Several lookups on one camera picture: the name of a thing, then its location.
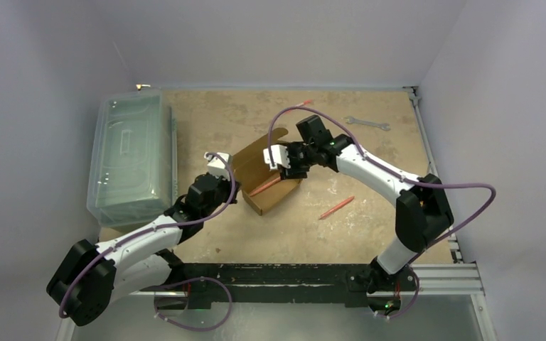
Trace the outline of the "brown cardboard box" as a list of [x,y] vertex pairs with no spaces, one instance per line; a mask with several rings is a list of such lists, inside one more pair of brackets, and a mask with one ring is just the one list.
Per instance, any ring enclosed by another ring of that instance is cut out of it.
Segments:
[[301,179],[281,180],[264,192],[250,197],[254,189],[279,177],[264,162],[262,151],[267,147],[267,135],[256,139],[232,157],[235,179],[241,184],[244,201],[258,214],[265,215],[289,197],[301,185]]

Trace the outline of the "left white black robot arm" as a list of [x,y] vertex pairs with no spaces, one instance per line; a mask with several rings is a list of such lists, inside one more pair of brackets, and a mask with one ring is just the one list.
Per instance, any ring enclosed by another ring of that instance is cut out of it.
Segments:
[[74,243],[46,286],[60,318],[87,325],[129,293],[160,285],[167,291],[179,288],[183,271],[169,249],[235,204],[240,187],[234,178],[202,174],[185,195],[143,227],[108,242]]

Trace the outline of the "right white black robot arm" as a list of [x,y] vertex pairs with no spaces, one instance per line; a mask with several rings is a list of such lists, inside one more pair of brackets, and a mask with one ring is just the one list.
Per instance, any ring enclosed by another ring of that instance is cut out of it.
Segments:
[[300,141],[273,144],[264,162],[281,179],[303,179],[312,166],[351,177],[385,198],[395,208],[395,237],[370,263],[368,293],[394,288],[399,274],[416,255],[433,245],[454,223],[441,181],[396,168],[367,152],[350,134],[332,136],[321,118],[312,115],[296,125]]

